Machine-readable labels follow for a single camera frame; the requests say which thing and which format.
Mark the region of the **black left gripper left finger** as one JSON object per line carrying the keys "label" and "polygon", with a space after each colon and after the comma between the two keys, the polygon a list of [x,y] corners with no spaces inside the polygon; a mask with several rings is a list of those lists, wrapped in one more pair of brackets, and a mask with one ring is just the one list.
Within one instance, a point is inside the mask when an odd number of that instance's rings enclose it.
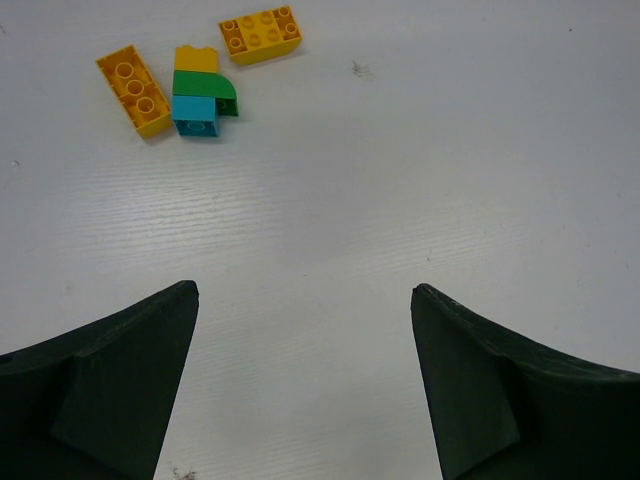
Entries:
{"label": "black left gripper left finger", "polygon": [[2,478],[153,478],[198,309],[182,280],[2,355]]}

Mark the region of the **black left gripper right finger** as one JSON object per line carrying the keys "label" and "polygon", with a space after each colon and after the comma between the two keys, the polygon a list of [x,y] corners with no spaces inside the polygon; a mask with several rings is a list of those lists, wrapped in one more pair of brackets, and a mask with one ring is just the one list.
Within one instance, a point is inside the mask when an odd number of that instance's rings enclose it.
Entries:
{"label": "black left gripper right finger", "polygon": [[411,319],[446,479],[635,479],[639,377],[533,341],[428,284]]}

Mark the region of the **teal square lego brick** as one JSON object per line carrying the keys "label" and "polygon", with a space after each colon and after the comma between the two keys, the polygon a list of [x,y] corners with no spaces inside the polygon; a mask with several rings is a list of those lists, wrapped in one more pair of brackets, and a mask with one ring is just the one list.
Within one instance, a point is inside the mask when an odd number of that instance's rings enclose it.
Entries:
{"label": "teal square lego brick", "polygon": [[174,95],[171,118],[181,136],[219,136],[218,108],[214,97]]}

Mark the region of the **yellow long lego brick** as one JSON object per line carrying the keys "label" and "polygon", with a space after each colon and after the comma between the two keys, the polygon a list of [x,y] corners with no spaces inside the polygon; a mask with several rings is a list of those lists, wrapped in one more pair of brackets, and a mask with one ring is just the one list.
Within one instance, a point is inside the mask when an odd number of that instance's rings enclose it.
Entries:
{"label": "yellow long lego brick", "polygon": [[134,45],[97,59],[96,65],[141,138],[173,125],[171,106]]}

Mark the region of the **small yellow lego brick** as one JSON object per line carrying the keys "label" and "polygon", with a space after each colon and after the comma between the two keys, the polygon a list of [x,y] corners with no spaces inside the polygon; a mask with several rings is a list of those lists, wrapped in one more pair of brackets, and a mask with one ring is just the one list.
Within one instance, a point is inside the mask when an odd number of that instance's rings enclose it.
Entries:
{"label": "small yellow lego brick", "polygon": [[218,52],[210,46],[202,48],[192,45],[178,46],[175,48],[174,69],[176,71],[217,73]]}

